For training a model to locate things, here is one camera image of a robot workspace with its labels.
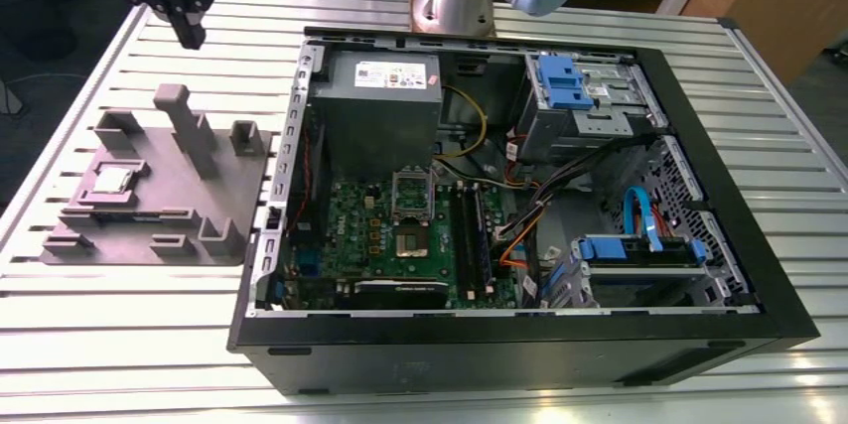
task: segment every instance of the label sticker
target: label sticker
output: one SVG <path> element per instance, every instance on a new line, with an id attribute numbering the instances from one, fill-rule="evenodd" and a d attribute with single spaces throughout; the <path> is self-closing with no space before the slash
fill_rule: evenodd
<path id="1" fill-rule="evenodd" d="M 519 145 L 516 143 L 507 143 L 507 159 L 515 161 L 519 158 Z"/>
<path id="2" fill-rule="evenodd" d="M 359 62 L 353 86 L 361 88 L 427 89 L 424 64 Z"/>
<path id="3" fill-rule="evenodd" d="M 523 282 L 523 286 L 525 287 L 525 290 L 528 290 L 529 295 L 535 298 L 535 292 L 537 290 L 537 287 L 535 286 L 535 282 L 532 281 L 529 275 L 525 275 L 525 281 Z"/>
<path id="4" fill-rule="evenodd" d="M 585 87 L 585 92 L 593 96 L 609 96 L 609 90 L 604 86 L 592 86 L 589 84 Z"/>

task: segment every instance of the yellow wire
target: yellow wire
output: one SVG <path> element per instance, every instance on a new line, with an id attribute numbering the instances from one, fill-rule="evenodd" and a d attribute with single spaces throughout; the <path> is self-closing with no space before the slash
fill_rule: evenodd
<path id="1" fill-rule="evenodd" d="M 453 92 L 456 92 L 460 96 L 463 96 L 463 98 L 465 98 L 465 101 L 469 102 L 469 104 L 475 107 L 475 109 L 477 110 L 477 114 L 480 115 L 480 137 L 477 138 L 477 141 L 475 141 L 475 144 L 472 144 L 468 148 L 465 148 L 463 151 L 459 151 L 456 153 L 448 153 L 448 154 L 437 154 L 436 158 L 439 159 L 451 159 L 451 158 L 459 158 L 460 156 L 465 156 L 468 153 L 471 153 L 475 149 L 477 149 L 477 147 L 483 144 L 483 142 L 487 140 L 487 113 L 483 112 L 483 108 L 480 107 L 480 103 L 477 103 L 477 101 L 475 101 L 475 98 L 472 98 L 468 93 L 465 93 L 465 91 L 461 91 L 456 86 L 451 86 L 449 84 L 444 85 L 445 88 L 448 88 L 449 90 L 452 90 Z"/>

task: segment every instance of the metal chassis frame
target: metal chassis frame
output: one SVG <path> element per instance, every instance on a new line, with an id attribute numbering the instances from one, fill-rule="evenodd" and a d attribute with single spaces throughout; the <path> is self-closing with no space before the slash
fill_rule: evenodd
<path id="1" fill-rule="evenodd" d="M 276 318 L 273 313 L 257 317 L 249 303 L 251 284 L 256 278 L 256 264 L 263 264 L 261 250 L 268 250 L 265 232 L 255 242 L 243 275 L 228 349 L 245 353 L 261 347 L 275 350 L 303 350 L 341 343 L 361 345 L 436 345 L 436 344 L 496 344 L 504 342 L 539 343 L 547 341 L 644 341 L 651 340 L 745 340 L 761 344 L 740 353 L 728 353 L 713 359 L 709 365 L 699 365 L 677 373 L 661 383 L 673 382 L 739 357 L 741 353 L 784 350 L 819 336 L 812 320 L 803 307 L 795 289 L 785 277 L 765 237 L 759 229 L 743 195 L 721 161 L 716 147 L 701 126 L 696 112 L 680 88 L 675 75 L 660 51 L 641 48 L 619 48 L 557 42 L 511 41 L 497 39 L 449 38 L 440 36 L 307 28 L 308 41 L 304 53 L 332 43 L 345 43 L 364 50 L 387 48 L 393 50 L 467 50 L 473 52 L 533 54 L 551 49 L 628 53 L 644 68 L 659 103 L 663 105 L 684 154 L 693 166 L 707 201 L 704 206 L 715 211 L 725 227 L 725 235 L 733 244 L 736 256 L 744 266 L 748 284 L 761 303 L 761 313 L 747 315 L 640 316 L 613 315 L 604 317 L 464 318 L 345 318 L 312 316 L 304 319 Z M 300 67 L 292 90 L 289 122 L 284 131 L 284 145 L 279 155 L 279 168 L 289 161 L 297 150 L 301 111 L 307 107 L 307 88 L 313 70 L 313 59 L 301 55 Z M 291 179 L 291 170 L 283 175 L 283 183 Z M 284 185 L 275 183 L 269 206 L 284 208 Z M 385 337 L 400 337 L 389 342 Z"/>

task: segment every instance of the green circuit board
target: green circuit board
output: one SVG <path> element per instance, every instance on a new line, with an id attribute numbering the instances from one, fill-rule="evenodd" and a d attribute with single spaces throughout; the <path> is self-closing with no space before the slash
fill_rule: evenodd
<path id="1" fill-rule="evenodd" d="M 512 278 L 496 280 L 493 293 L 476 297 L 476 300 L 461 296 L 459 291 L 451 217 L 453 186 L 435 187 L 432 219 L 427 224 L 393 222 L 391 187 L 391 182 L 333 183 L 327 240 L 320 251 L 320 278 L 437 281 L 449 285 L 448 308 L 515 308 Z M 400 204 L 415 207 L 421 204 L 421 191 L 415 187 L 399 188 L 397 194 Z M 480 188 L 480 197 L 487 227 L 493 230 L 504 222 L 500 192 L 495 188 Z M 399 256 L 416 247 L 419 251 L 425 250 L 425 256 Z M 327 302 L 313 300 L 312 307 L 324 309 Z"/>

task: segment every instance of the slotted aluminum surface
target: slotted aluminum surface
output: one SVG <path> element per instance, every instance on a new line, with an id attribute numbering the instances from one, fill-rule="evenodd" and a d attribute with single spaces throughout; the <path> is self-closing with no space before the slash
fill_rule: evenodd
<path id="1" fill-rule="evenodd" d="M 241 268 L 37 262 L 99 146 L 89 127 L 104 110 L 132 109 L 141 124 L 163 126 L 153 89 L 181 82 L 212 127 L 252 119 L 279 131 L 304 26 L 405 30 L 408 18 L 407 0 L 217 0 L 207 44 L 192 52 L 161 21 L 132 12 L 0 220 L 0 419 L 845 422 L 844 170 L 744 39 L 713 20 L 580 10 L 532 19 L 497 9 L 501 37 L 665 52 L 823 334 L 789 353 L 745 358 L 661 389 L 284 397 L 224 350 Z"/>

